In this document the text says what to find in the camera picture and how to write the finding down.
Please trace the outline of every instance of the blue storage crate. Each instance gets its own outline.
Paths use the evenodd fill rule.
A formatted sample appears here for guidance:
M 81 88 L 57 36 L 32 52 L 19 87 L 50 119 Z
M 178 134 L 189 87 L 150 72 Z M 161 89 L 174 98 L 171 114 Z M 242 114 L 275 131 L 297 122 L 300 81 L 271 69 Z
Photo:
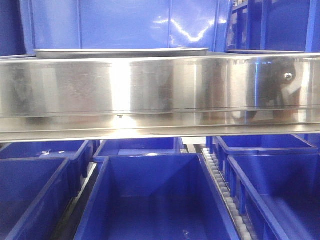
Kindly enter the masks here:
M 240 240 L 202 156 L 107 157 L 76 240 Z
M 318 154 L 229 156 L 231 196 L 257 239 L 318 240 Z
M 319 0 L 248 0 L 232 10 L 228 49 L 320 51 Z
M 1 0 L 0 57 L 25 53 L 19 0 Z
M 233 1 L 19 2 L 26 52 L 34 54 L 34 49 L 175 47 L 200 47 L 224 52 Z
M 318 152 L 316 146 L 290 134 L 218 136 L 215 139 L 219 145 L 217 158 L 220 171 L 224 170 L 228 155 L 315 154 Z
M 179 154 L 184 149 L 181 137 L 133 138 L 104 140 L 95 153 L 95 162 L 114 155 Z
M 73 169 L 70 187 L 74 196 L 82 188 L 82 178 L 88 176 L 87 167 L 92 154 L 90 141 L 15 142 L 0 149 L 0 159 L 69 158 Z
M 0 161 L 0 239 L 46 240 L 72 198 L 70 161 L 5 159 Z

